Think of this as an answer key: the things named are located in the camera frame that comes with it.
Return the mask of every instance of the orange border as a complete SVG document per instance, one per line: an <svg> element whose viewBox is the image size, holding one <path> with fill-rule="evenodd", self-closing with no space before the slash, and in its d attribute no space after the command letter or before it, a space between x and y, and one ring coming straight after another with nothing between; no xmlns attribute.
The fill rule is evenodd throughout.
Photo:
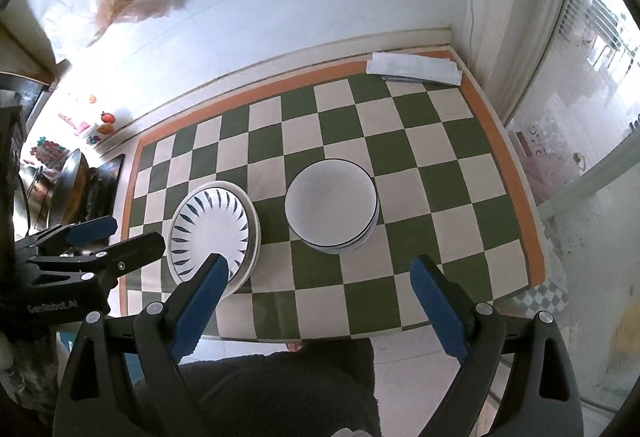
<svg viewBox="0 0 640 437"><path fill-rule="evenodd" d="M448 58L451 61L457 62L452 53L448 50L433 50L428 52L418 53L423 56L431 56L433 58ZM176 119L168 120L153 130L140 135L138 140L138 146L136 147L136 154L134 156L133 165L131 167L131 175L137 175L138 167L140 165L140 155L142 149L154 141L159 141L167 136L170 136L174 132L177 132L181 128L188 127L195 123L202 122L230 109L241 107L250 103L254 103L265 98L276 96L287 91L299 89L301 87L315 85L318 83L326 82L329 80L336 80L339 78L345 78L355 74L361 74L366 70L366 61L352 61L346 62L342 65L331 66L321 68L315 71L311 71L305 74L284 78L275 82L265 84L263 86L253 88L238 94L229 96L228 98L221 98L212 104L204 106L200 109L194 110L187 115ZM522 232L522 242L524 245L524 254L527 261L527 273L529 274L529 285L534 286L542 283L545 279L545 263L540 248L540 241L538 239L538 231L536 229L535 221L531 212L531 206L527 199L527 194L523 188L523 182L520 179L518 170L514 163L511 152L507 148L506 142L503 136L498 130L494 119L487 108L482 97L474 87L472 81L468 78L466 72L463 71L462 84L460 85L460 91L468 101L469 107L482 125L482 129L485 131L491 148L494 151L495 159L497 160L498 168L502 174L502 179L507 186L507 191L513 201L513 207L516 212L518 223L520 224L520 230ZM122 240L129 236L129 219L131 213L131 204L133 201L133 192L135 189L136 180L129 179L129 185L127 187L127 194L125 197L124 211L122 215ZM125 277L121 277L120 283L120 312L122 316L128 314L127 306L127 290L125 284Z"/></svg>

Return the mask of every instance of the stack of plates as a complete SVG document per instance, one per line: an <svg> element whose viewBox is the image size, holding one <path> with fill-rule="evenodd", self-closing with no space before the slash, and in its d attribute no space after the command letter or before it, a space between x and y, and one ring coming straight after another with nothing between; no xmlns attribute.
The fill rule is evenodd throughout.
<svg viewBox="0 0 640 437"><path fill-rule="evenodd" d="M178 206L167 257L176 283L191 279L210 254L225 257L229 266L225 297L247 281L259 250L260 223L249 197L233 183L213 181L191 192Z"/></svg>
<svg viewBox="0 0 640 437"><path fill-rule="evenodd" d="M309 247L336 254L366 242L378 222L380 204L373 179L360 166L325 159L293 179L285 213L292 231Z"/></svg>

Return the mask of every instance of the dark clothing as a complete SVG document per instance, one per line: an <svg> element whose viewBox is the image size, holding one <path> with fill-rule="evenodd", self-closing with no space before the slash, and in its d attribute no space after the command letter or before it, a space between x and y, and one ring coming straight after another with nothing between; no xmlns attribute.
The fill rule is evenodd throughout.
<svg viewBox="0 0 640 437"><path fill-rule="evenodd" d="M180 371L212 435L330 437L342 428L381 435L368 339L312 341L297 353L199 361ZM161 435L144 382L136 394L145 426Z"/></svg>

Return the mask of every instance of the checkered tablecloth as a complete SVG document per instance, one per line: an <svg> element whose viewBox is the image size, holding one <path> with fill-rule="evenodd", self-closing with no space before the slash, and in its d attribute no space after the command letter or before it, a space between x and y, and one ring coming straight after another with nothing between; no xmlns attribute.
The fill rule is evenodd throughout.
<svg viewBox="0 0 640 437"><path fill-rule="evenodd" d="M382 206L369 241L341 255L296 240L284 214L291 180L332 157L367 170ZM298 340L424 324L408 274L422 253L474 301L528 285L511 198L457 88L359 74L182 128L142 150L129 236L159 231L167 237L180 201L211 180L247 191L262 247L251 279L219 304L208 335ZM128 274L126 284L129 313L175 288L166 257Z"/></svg>

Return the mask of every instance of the frying pan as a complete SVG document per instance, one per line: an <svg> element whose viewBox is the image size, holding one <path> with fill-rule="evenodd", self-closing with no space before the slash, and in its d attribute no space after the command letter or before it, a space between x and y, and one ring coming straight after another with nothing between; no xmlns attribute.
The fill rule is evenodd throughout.
<svg viewBox="0 0 640 437"><path fill-rule="evenodd" d="M78 222L89 178L89 163L78 148L66 160L53 190L47 226Z"/></svg>

